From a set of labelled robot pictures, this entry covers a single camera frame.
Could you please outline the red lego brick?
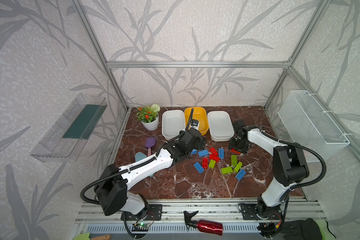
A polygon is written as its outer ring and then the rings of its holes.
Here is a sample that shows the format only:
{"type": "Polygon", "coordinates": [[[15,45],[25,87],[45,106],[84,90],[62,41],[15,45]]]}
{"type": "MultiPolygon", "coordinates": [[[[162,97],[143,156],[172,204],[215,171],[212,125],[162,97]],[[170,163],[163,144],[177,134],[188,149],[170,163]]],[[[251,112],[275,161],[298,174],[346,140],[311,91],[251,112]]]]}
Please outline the red lego brick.
{"type": "Polygon", "coordinates": [[[230,150],[230,152],[232,152],[232,153],[234,153],[234,154],[237,154],[237,155],[240,155],[240,154],[242,154],[241,152],[239,152],[239,151],[236,151],[235,149],[232,149],[232,150],[230,150]]]}
{"type": "Polygon", "coordinates": [[[217,157],[219,156],[218,152],[216,151],[216,149],[214,147],[210,148],[209,150],[210,150],[211,155],[214,155],[217,157]]]}
{"type": "Polygon", "coordinates": [[[209,165],[209,159],[206,157],[203,157],[202,168],[206,170],[208,168],[208,165],[209,165]]]}
{"type": "Polygon", "coordinates": [[[213,160],[213,161],[215,161],[217,163],[220,161],[220,158],[218,156],[215,156],[215,155],[209,155],[209,159],[213,160]]]}

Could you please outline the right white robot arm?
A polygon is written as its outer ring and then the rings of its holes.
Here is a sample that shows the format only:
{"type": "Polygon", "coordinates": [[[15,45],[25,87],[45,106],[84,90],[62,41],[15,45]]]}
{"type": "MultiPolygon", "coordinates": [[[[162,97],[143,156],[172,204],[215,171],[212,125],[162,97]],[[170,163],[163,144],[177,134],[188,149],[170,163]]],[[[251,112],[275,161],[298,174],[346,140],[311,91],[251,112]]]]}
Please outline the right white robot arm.
{"type": "Polygon", "coordinates": [[[255,206],[255,213],[260,219],[268,219],[277,212],[294,189],[314,185],[327,173],[324,158],[307,147],[277,139],[261,127],[246,126],[242,120],[235,121],[233,129],[231,149],[246,154],[250,144],[255,144],[273,157],[273,179],[265,192],[258,197],[255,206]],[[315,156],[322,166],[318,177],[306,183],[303,180],[309,177],[310,170],[304,152],[315,156]]]}

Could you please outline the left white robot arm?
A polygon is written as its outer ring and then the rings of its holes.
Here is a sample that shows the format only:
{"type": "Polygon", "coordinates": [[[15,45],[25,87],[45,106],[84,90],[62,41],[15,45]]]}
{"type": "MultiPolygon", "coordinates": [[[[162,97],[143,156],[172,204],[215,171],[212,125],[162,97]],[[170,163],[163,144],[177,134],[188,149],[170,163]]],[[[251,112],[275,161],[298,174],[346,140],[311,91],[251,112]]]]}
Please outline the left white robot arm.
{"type": "Polygon", "coordinates": [[[80,198],[101,206],[105,216],[123,212],[143,219],[149,214],[150,205],[142,195],[133,194],[130,189],[150,175],[184,161],[193,150],[204,150],[206,141],[207,138],[194,128],[182,130],[141,161],[121,167],[107,166],[100,179],[81,190],[80,198]]]}

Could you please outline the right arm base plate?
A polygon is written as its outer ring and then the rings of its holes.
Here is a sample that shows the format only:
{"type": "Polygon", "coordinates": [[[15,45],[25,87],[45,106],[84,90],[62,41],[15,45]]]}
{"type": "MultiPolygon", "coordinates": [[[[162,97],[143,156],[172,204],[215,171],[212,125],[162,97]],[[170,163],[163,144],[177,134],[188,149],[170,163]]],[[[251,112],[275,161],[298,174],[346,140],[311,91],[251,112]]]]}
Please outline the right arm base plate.
{"type": "Polygon", "coordinates": [[[238,204],[239,212],[242,214],[243,220],[271,220],[277,217],[281,212],[281,205],[267,207],[263,204],[238,204]]]}

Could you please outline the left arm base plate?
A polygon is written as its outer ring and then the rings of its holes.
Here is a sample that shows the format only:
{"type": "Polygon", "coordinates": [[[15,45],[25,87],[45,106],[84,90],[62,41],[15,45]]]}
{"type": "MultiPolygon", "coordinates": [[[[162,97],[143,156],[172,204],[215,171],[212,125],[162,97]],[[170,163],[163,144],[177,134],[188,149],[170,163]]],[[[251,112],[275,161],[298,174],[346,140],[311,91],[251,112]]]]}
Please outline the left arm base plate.
{"type": "Polygon", "coordinates": [[[163,213],[163,205],[153,204],[145,207],[137,215],[133,215],[129,212],[122,212],[121,220],[124,221],[160,221],[163,213]]]}

